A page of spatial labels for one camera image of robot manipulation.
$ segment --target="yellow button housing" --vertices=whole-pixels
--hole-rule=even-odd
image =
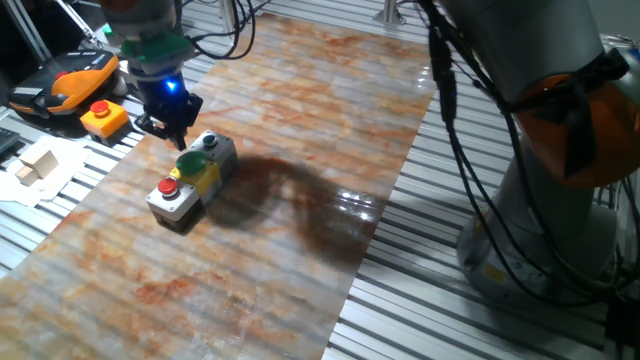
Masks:
[[[182,176],[182,174],[180,174],[180,170],[175,167],[171,170],[169,175],[187,184],[195,186],[196,191],[198,191],[198,195],[200,196],[203,196],[207,192],[212,183],[222,181],[220,178],[220,169],[218,168],[218,164],[213,161],[208,161],[204,170],[193,176]]]

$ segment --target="blue led light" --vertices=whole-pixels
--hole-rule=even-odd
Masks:
[[[640,51],[638,49],[631,49],[629,53],[633,55],[637,62],[640,62]]]
[[[167,88],[169,89],[169,92],[174,92],[178,88],[178,84],[176,84],[173,81],[167,80],[166,84],[167,84]]]

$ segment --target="black keyboard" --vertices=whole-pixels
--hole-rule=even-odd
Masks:
[[[0,128],[0,154],[11,149],[11,147],[18,142],[20,134],[15,131]]]

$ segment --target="orange device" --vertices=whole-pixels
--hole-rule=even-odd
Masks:
[[[101,143],[109,139],[122,126],[129,124],[129,114],[120,105],[107,100],[96,101],[80,121],[91,137]]]
[[[19,112],[49,118],[76,111],[116,84],[118,58],[104,50],[80,50],[57,56],[13,88],[7,98]]]

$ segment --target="emergency stop button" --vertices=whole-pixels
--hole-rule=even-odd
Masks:
[[[158,184],[158,191],[164,196],[173,196],[178,192],[178,182],[172,178],[161,180]]]
[[[94,114],[102,114],[105,111],[109,110],[109,103],[104,100],[96,101],[91,104],[91,107],[89,109]]]

